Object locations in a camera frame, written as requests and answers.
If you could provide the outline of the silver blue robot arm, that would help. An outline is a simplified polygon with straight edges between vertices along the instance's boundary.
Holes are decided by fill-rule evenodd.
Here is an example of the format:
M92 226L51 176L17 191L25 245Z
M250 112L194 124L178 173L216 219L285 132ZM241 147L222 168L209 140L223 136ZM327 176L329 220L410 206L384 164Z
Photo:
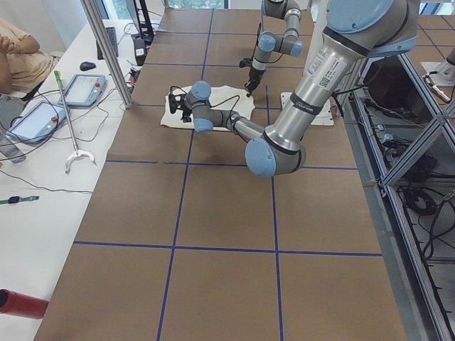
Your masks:
M324 13L318 51L273 124L262 127L233 110L216 109L205 81L170 93L170 111L181 110L182 120L197 132L222 127L240 136L247 143L247 166L259 177L297 171L306 160L305 131L353 63L406 53L417 41L418 1L329 1Z
M258 30L252 57L243 58L240 61L240 68L248 67L250 69L249 79L245 83L248 97L262 81L267 65L271 63L269 60L273 52L297 57L303 48L303 44L299 40L301 9L295 1L262 1L261 11L264 16L283 20L286 23L286 29L282 35Z

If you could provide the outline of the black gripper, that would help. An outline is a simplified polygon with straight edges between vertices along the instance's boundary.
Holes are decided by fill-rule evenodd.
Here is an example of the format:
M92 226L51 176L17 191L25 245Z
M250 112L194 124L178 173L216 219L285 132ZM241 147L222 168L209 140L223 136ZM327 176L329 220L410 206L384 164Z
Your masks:
M240 68L248 67L250 69L250 71L249 71L249 79L245 83L245 89L247 91L246 96L247 97L251 97L252 93L258 88L265 71L256 69L253 66L253 59L252 58L243 58L239 62L239 67Z
M168 106L171 114L175 114L178 110L182 111L181 121L183 123L191 123L192 109L190 107L187 107L185 99L186 94L174 95L170 93L168 95Z

